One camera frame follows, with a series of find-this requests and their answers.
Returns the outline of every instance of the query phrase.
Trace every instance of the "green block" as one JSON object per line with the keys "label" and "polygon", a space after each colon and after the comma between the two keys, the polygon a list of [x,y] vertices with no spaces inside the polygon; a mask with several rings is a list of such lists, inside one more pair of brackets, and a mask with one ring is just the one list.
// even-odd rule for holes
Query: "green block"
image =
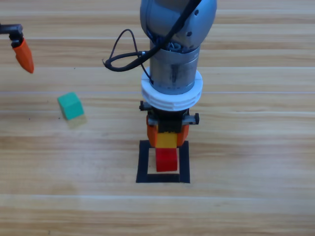
{"label": "green block", "polygon": [[73,119],[84,114],[82,103],[73,92],[59,97],[58,102],[66,119]]}

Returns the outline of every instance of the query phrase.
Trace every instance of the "black cable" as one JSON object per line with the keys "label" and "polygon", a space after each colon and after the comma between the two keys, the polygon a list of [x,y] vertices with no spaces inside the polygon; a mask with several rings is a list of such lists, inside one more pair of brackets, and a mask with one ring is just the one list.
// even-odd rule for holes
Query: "black cable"
{"label": "black cable", "polygon": [[174,34],[179,32],[183,28],[183,26],[185,25],[185,21],[192,14],[192,12],[197,8],[197,6],[200,4],[200,2],[201,2],[201,0],[190,0],[188,2],[187,6],[185,7],[183,13],[178,18],[178,20],[176,21],[176,23],[172,27],[171,31],[166,35],[164,40],[160,44],[153,47],[151,50],[146,51],[144,55],[142,55],[142,56],[137,55],[138,58],[126,66],[113,67],[111,64],[113,61],[118,59],[116,57],[115,57],[116,59],[111,58],[113,55],[113,52],[115,50],[115,47],[117,45],[117,41],[116,41],[113,52],[112,52],[111,56],[109,57],[109,59],[106,62],[104,62],[104,60],[103,60],[104,66],[111,71],[123,72],[123,71],[132,70],[132,69],[136,68],[137,66],[142,65],[144,62],[146,62],[148,59],[150,59],[152,56],[154,56],[161,48],[165,47],[168,44],[168,42],[172,39]]}
{"label": "black cable", "polygon": [[[133,39],[133,44],[134,44],[134,48],[135,48],[135,50],[136,50],[136,53],[122,54],[122,55],[120,55],[121,57],[114,57],[114,58],[112,58],[112,56],[113,56],[113,54],[114,54],[114,51],[115,51],[115,49],[116,49],[117,43],[119,42],[119,40],[120,40],[120,38],[122,37],[122,35],[123,35],[125,32],[127,32],[127,31],[129,31],[129,32],[131,33],[131,36],[132,36],[132,39]],[[143,54],[143,52],[141,52],[141,53],[138,52],[138,47],[137,47],[136,39],[135,39],[135,37],[134,37],[134,34],[133,34],[132,30],[126,29],[126,30],[124,30],[123,32],[121,32],[121,34],[120,34],[119,37],[117,38],[117,40],[116,40],[116,42],[115,42],[115,44],[114,44],[114,47],[113,47],[113,50],[112,50],[112,53],[111,53],[109,59],[111,59],[112,61],[115,61],[115,60],[118,60],[118,59],[121,59],[121,58],[126,58],[126,57],[131,57],[131,56],[138,56],[138,58],[139,58],[140,56],[142,56],[142,54]],[[149,77],[149,79],[150,79],[151,77],[149,76],[147,70],[144,68],[143,64],[141,64],[141,67],[142,67],[144,73],[146,73],[146,75],[147,75],[147,76]]]}

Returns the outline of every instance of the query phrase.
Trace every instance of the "orange object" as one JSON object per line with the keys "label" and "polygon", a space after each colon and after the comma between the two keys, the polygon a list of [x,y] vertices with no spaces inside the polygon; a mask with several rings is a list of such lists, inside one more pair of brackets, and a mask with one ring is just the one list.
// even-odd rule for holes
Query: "orange object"
{"label": "orange object", "polygon": [[177,146],[180,147],[184,144],[189,132],[189,125],[183,125],[182,132],[177,134]]}
{"label": "orange object", "polygon": [[150,145],[155,148],[157,144],[158,129],[154,125],[148,125],[147,117],[147,135],[149,138]]}
{"label": "orange object", "polygon": [[32,58],[32,52],[26,43],[26,40],[23,39],[23,42],[20,46],[13,48],[16,53],[16,60],[19,62],[21,67],[29,73],[34,72],[34,63]]}

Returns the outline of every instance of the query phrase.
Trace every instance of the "yellow block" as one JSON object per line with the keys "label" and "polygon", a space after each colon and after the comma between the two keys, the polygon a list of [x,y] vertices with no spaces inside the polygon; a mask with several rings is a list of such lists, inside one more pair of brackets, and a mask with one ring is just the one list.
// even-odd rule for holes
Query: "yellow block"
{"label": "yellow block", "polygon": [[177,134],[158,133],[156,148],[177,148]]}

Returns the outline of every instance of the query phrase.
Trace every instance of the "red block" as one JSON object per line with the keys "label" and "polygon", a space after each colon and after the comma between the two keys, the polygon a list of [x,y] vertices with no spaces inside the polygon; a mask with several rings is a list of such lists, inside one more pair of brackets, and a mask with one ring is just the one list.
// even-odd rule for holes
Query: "red block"
{"label": "red block", "polygon": [[156,148],[157,172],[177,171],[176,148]]}

